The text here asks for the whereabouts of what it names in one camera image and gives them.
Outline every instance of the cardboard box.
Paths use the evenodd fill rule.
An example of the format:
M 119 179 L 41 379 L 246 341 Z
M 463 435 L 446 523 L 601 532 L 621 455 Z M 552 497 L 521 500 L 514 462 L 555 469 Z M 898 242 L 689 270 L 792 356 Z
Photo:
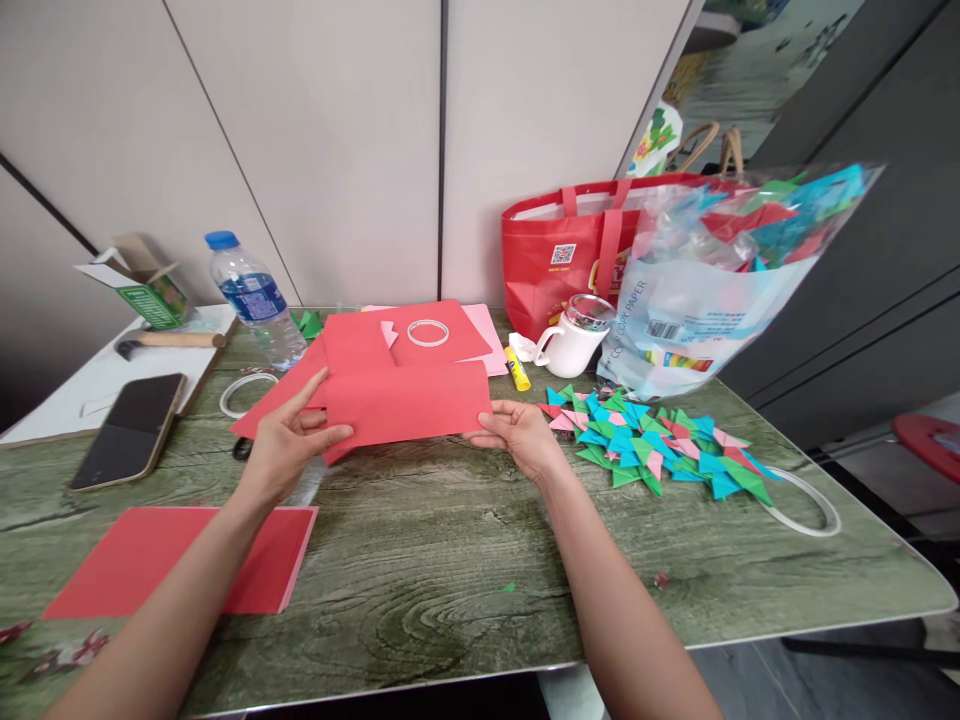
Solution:
M 160 267 L 139 235 L 115 237 L 113 247 L 91 263 L 74 267 L 116 290 L 157 330 L 180 327 L 192 310 L 180 288 L 167 277 L 177 263 Z

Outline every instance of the blue bottle cap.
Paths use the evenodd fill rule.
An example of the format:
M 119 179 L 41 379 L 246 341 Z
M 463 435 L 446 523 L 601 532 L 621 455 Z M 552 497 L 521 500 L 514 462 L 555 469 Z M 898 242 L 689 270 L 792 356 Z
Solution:
M 237 236 L 229 230 L 217 230 L 216 232 L 207 233 L 203 236 L 203 239 L 207 241 L 207 245 L 210 246 L 211 250 L 225 250 L 226 248 L 240 245 Z

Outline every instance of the bottle label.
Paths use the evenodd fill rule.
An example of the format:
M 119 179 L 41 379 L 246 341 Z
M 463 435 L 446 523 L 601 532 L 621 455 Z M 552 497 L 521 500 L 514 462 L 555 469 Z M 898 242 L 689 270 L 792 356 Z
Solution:
M 220 288 L 223 296 L 236 310 L 241 320 L 246 322 L 260 322 L 276 317 L 287 309 L 287 302 L 280 294 L 277 284 L 269 275 L 258 275 L 254 278 L 245 276 L 239 282 L 227 282 Z M 259 286 L 256 290 L 248 290 L 245 286 Z

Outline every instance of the plastic bag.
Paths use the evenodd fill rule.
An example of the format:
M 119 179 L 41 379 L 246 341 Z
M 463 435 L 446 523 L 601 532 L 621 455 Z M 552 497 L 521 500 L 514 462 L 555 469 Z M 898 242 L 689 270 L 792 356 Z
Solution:
M 769 326 L 881 171 L 647 189 L 597 372 L 642 399 L 701 387 Z

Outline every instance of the table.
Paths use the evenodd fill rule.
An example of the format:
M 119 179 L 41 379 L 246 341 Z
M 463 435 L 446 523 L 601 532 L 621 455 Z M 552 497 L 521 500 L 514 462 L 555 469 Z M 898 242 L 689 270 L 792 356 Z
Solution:
M 501 340 L 509 324 L 494 310 Z M 134 505 L 219 505 L 242 465 L 218 399 L 263 364 L 240 328 L 196 406 L 147 478 L 90 493 L 66 482 L 90 445 L 72 438 L 0 451 L 0 627 L 39 617 L 120 513 Z M 533 389 L 491 378 L 495 398 L 543 402 L 566 382 L 527 365 Z M 588 391 L 593 381 L 574 381 Z M 265 392 L 251 385 L 239 404 Z M 658 499 L 564 450 L 607 527 L 688 647 L 952 609 L 953 591 L 923 559 L 719 381 L 664 403 L 710 414 L 753 442 L 761 461 L 796 473 L 836 506 L 843 532 L 799 535 L 746 493 L 726 503 L 699 483 Z M 767 483 L 776 505 L 822 521 L 799 489 Z M 362 448 L 311 464 L 289 501 L 319 517 L 288 609 L 223 618 L 186 701 L 188 714 L 306 702 L 583 660 L 569 588 L 536 489 L 509 456 L 456 437 Z M 670 583 L 656 589 L 657 573 Z M 501 592 L 516 583 L 512 593 Z M 36 717 L 73 673 L 22 678 L 56 644 L 121 620 L 35 624 L 0 646 L 0 716 Z

